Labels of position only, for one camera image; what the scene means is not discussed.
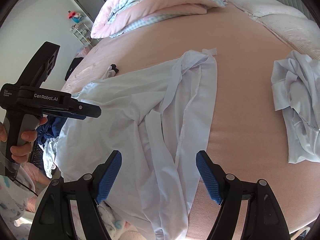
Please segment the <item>navy blue shorts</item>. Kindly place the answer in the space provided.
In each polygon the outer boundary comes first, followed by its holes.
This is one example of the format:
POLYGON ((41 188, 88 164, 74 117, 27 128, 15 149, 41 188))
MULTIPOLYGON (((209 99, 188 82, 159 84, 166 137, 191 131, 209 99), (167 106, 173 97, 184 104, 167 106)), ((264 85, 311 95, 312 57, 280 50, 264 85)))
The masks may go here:
POLYGON ((48 139, 57 138, 66 120, 63 117, 47 116, 47 122, 36 129, 37 143, 44 145, 48 139))

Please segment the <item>pink checked folded quilt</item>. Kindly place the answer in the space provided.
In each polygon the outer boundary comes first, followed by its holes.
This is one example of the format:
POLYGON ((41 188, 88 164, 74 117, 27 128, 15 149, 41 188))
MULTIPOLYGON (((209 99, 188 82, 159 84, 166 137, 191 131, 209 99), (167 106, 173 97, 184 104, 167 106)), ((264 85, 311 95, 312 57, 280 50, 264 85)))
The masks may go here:
POLYGON ((95 18, 92 38, 115 38, 179 16, 204 15, 223 8, 224 0, 107 0, 95 18))

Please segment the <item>white t-shirt navy trim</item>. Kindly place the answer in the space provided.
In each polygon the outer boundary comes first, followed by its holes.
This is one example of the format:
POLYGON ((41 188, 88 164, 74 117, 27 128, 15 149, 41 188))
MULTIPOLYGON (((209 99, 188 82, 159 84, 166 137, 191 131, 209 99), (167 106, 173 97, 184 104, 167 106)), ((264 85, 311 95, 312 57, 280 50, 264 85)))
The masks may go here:
POLYGON ((196 154, 208 146, 217 91, 216 50, 93 81, 75 98, 101 108, 98 118, 68 119, 56 165, 74 181, 114 150, 122 165, 107 198, 147 239, 184 239, 200 180, 196 154))

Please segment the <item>small white black sock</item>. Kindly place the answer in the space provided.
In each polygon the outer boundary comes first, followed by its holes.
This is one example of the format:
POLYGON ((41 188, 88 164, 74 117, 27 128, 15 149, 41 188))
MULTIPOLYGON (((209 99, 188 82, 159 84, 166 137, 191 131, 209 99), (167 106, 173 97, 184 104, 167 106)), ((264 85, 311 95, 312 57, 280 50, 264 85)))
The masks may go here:
POLYGON ((117 68, 117 66, 115 64, 111 64, 108 67, 106 73, 104 74, 104 79, 114 77, 118 72, 119 72, 119 69, 117 68))

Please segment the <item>light blue printed baby garment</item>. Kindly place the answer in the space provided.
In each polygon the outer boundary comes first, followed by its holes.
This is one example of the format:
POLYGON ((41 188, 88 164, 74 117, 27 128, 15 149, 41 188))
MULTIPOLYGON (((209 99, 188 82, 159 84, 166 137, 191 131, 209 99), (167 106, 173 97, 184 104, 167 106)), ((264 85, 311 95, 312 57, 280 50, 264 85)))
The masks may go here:
POLYGON ((56 169, 57 145, 59 138, 47 139, 43 146, 43 166, 46 176, 52 179, 53 171, 56 169))

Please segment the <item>pink bed sheet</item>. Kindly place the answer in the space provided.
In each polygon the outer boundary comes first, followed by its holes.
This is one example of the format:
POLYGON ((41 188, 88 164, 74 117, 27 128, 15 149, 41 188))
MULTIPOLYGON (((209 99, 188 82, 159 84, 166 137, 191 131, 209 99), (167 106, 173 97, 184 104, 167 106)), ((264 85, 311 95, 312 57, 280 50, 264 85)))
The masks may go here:
POLYGON ((207 148, 239 179, 266 179, 290 231, 319 214, 319 164, 287 162, 284 119, 274 110, 271 74, 290 49, 233 5, 205 15, 172 18, 117 38, 105 38, 71 74, 63 90, 80 91, 114 63, 120 73, 154 66, 188 50, 217 49, 217 96, 207 148))

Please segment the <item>colourful toy on shelf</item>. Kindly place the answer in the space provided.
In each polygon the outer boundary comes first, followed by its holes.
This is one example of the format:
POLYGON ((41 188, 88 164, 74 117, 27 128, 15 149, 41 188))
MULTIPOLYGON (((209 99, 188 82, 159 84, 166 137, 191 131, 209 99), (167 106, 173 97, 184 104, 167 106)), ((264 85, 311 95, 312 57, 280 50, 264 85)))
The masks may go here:
POLYGON ((68 18, 75 23, 80 23, 82 21, 82 19, 84 18, 84 16, 79 12, 69 11, 68 18))

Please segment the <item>cream quilted bedspread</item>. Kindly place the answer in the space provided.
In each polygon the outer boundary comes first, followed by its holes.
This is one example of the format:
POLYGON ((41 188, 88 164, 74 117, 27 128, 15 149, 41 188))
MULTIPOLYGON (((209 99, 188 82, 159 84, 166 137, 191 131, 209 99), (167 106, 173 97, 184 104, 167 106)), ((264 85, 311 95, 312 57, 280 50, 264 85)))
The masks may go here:
POLYGON ((301 54, 319 60, 319 26, 298 9, 277 0, 226 0, 301 54))

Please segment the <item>crumpled light blue shirt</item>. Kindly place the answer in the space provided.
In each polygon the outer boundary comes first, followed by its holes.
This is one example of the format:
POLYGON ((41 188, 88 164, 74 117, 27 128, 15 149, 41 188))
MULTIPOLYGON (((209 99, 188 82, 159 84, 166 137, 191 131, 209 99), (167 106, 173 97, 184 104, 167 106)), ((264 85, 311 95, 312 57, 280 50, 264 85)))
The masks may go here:
POLYGON ((282 111, 288 162, 319 162, 319 60, 293 50, 274 61, 271 75, 274 110, 282 111))

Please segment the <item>black bag on floor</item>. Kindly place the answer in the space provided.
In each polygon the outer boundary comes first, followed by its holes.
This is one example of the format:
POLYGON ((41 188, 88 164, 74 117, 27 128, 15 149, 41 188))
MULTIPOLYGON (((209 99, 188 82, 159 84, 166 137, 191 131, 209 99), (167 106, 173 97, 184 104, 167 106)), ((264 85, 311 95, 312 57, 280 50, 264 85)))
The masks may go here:
POLYGON ((80 64, 80 62, 83 60, 83 57, 75 57, 73 59, 73 61, 71 62, 66 75, 65 75, 65 81, 68 80, 68 78, 70 77, 70 75, 72 74, 72 72, 75 70, 75 68, 80 64))

